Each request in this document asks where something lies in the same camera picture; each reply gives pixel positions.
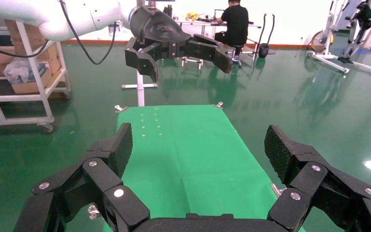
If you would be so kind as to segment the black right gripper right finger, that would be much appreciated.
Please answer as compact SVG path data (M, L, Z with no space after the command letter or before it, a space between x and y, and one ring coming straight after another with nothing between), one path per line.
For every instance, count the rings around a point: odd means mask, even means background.
M330 165L313 146L289 139L270 125L265 154L283 190L267 219L297 232L313 208L345 232L371 232L371 185Z

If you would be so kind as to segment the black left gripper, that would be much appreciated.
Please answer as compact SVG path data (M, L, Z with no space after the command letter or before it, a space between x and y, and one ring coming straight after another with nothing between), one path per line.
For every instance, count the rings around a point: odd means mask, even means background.
M125 48L125 60L141 75L152 82L158 81L157 61L168 57L169 43L186 42L186 56L212 62L224 73L230 73L232 58L221 42L211 38L183 32L169 15L157 8L138 7L130 13L129 26L134 37Z

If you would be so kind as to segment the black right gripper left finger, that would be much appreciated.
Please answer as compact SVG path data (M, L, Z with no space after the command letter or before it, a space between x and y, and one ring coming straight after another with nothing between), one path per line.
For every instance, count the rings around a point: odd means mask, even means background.
M123 123L114 137L93 143L76 164L37 182L14 230L64 232L83 207L94 204L112 231L134 231L150 219L150 211L122 180L132 148L131 125Z

